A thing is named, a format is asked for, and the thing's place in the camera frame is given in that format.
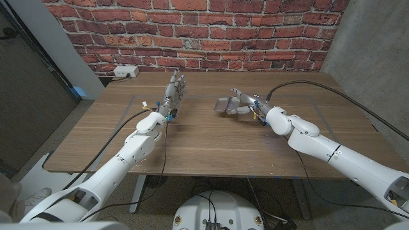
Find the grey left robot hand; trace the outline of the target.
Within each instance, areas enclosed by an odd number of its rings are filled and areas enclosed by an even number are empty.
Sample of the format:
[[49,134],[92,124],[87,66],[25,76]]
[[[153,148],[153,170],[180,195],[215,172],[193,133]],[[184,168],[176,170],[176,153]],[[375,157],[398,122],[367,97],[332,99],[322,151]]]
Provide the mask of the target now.
[[184,75],[177,79],[177,74],[178,72],[175,70],[166,87],[164,99],[159,105],[158,113],[163,115],[163,117],[168,116],[172,110],[179,107],[182,98],[187,92],[185,89],[186,81],[184,80]]

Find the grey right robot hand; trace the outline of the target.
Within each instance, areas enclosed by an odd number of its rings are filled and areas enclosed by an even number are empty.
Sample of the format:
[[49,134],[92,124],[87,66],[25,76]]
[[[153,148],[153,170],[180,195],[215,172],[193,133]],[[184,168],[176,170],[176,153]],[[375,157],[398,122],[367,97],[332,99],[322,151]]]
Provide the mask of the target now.
[[228,100],[226,112],[228,114],[247,114],[255,112],[259,116],[266,116],[273,108],[263,97],[247,94],[239,89],[233,88],[232,91],[236,96]]

